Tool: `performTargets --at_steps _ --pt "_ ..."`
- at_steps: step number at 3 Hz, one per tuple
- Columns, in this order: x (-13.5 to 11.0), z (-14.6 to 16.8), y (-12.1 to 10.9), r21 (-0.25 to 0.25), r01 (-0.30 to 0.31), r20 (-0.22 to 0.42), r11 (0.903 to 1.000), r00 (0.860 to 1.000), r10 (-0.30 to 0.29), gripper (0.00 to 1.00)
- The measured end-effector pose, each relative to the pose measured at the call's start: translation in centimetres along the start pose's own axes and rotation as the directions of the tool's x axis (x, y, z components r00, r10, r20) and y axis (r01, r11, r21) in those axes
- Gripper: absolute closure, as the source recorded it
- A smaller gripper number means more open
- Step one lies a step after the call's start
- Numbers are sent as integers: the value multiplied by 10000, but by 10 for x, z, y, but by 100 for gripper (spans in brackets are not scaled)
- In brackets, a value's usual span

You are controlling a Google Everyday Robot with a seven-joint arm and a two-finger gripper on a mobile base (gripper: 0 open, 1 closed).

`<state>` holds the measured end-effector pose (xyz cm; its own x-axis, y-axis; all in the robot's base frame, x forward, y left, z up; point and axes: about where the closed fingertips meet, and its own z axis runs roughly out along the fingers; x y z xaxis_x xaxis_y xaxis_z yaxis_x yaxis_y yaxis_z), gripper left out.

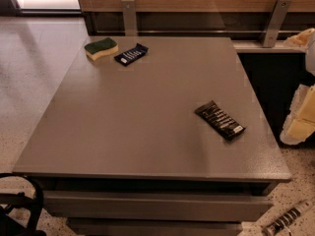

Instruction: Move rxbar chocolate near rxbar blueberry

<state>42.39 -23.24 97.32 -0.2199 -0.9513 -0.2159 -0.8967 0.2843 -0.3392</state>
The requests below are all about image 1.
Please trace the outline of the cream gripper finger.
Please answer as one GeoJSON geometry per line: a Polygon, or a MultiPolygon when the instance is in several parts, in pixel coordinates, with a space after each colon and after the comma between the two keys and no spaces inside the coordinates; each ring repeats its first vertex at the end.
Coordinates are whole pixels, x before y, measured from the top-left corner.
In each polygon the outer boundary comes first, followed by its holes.
{"type": "Polygon", "coordinates": [[[285,47],[305,47],[308,45],[312,34],[315,32],[314,28],[306,29],[298,34],[288,37],[283,45],[285,47]]]}
{"type": "Polygon", "coordinates": [[[305,142],[314,132],[315,86],[299,85],[283,123],[280,140],[286,145],[298,145],[305,142]]]}

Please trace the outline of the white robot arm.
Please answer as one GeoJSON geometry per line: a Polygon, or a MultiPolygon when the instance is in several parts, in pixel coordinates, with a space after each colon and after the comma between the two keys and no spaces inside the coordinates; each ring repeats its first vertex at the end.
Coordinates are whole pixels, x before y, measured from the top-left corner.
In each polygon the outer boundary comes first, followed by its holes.
{"type": "MultiPolygon", "coordinates": [[[[306,71],[315,75],[315,29],[306,29],[288,37],[285,47],[303,50],[306,54],[306,71]]],[[[315,132],[315,85],[299,85],[283,123],[280,140],[286,145],[305,142],[315,132]]]]}

